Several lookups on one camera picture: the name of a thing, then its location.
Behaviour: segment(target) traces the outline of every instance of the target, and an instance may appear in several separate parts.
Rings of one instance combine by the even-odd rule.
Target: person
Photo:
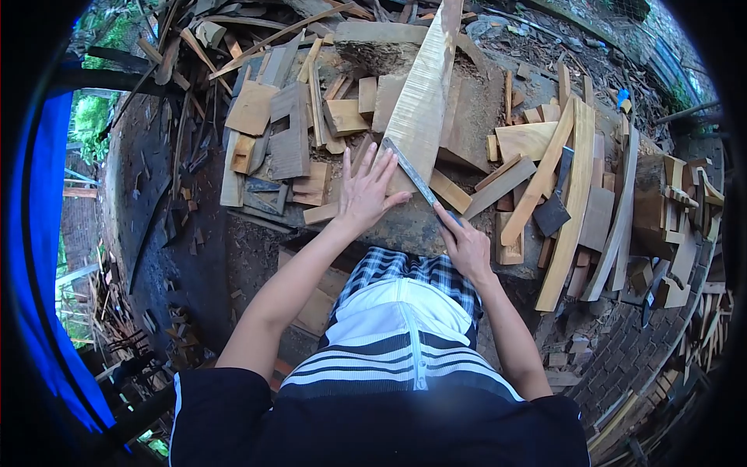
[[[588,466],[579,407],[553,395],[490,240],[438,203],[448,255],[371,247],[273,405],[282,332],[347,245],[412,197],[385,195],[397,157],[370,168],[375,153],[351,176],[345,150],[337,217],[257,292],[215,368],[176,375],[170,465]],[[505,379],[475,350],[483,310]]]

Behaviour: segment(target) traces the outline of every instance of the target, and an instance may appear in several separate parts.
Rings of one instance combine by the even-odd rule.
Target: brick wall
[[[73,151],[68,151],[65,165],[71,170],[91,179],[97,179],[95,166],[86,165],[80,156]],[[66,179],[75,178],[65,174]],[[85,186],[80,184],[66,186]],[[96,245],[99,244],[99,225],[96,220],[96,204],[99,201],[94,198],[64,197],[62,200],[62,216],[60,218],[60,231],[65,243],[65,256],[67,258],[67,270],[73,271],[88,264],[91,261],[91,253],[94,253]],[[80,294],[89,292],[88,281],[77,279],[73,281],[72,289]]]

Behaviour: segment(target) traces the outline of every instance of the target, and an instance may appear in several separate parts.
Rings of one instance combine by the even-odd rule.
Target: checkered shorts
[[[465,309],[477,329],[477,324],[483,316],[482,301],[469,279],[456,270],[448,256],[426,258],[379,247],[369,248],[366,256],[350,274],[345,288],[332,307],[329,315],[330,326],[336,322],[337,308],[348,297],[377,281],[398,277],[419,280],[436,287]]]

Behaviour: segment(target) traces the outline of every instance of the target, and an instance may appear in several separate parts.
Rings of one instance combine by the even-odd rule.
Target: wooden stick
[[[324,12],[319,13],[317,15],[310,16],[309,18],[302,19],[301,21],[297,22],[294,25],[288,26],[287,28],[283,29],[282,31],[279,31],[279,32],[277,32],[277,33],[269,36],[267,39],[262,40],[259,43],[256,43],[249,50],[247,50],[246,52],[244,52],[243,54],[241,54],[241,56],[239,58],[234,58],[233,60],[231,60],[230,62],[228,62],[226,65],[224,65],[223,68],[221,68],[219,71],[213,71],[213,73],[210,76],[208,76],[208,79],[215,79],[218,76],[224,75],[224,74],[228,73],[229,71],[232,71],[234,69],[237,69],[237,68],[241,67],[241,65],[243,65],[244,62],[247,61],[247,59],[249,58],[249,56],[251,54],[253,54],[254,52],[257,52],[261,47],[266,46],[267,44],[271,43],[275,39],[278,39],[278,38],[286,35],[289,32],[293,32],[296,29],[301,28],[303,26],[306,26],[308,24],[311,24],[311,23],[313,23],[315,21],[319,21],[320,19],[327,18],[328,16],[333,15],[335,13],[339,13],[341,11],[349,10],[350,8],[353,8],[353,6],[355,6],[354,3],[341,4],[340,6],[334,7],[331,10],[327,10],[327,11],[324,11]]]

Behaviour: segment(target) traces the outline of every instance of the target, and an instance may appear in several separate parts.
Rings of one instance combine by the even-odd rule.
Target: zipper
[[[402,283],[408,281],[405,278],[397,281],[397,300],[401,301],[402,297]],[[420,346],[420,336],[418,335],[418,328],[415,326],[415,319],[412,317],[409,306],[402,307],[403,314],[405,315],[405,322],[407,323],[407,330],[410,333],[410,345],[412,347],[412,367],[415,369],[415,384],[412,388],[414,391],[424,391],[428,389],[428,383],[425,380],[425,367],[426,363],[423,360],[423,354]]]

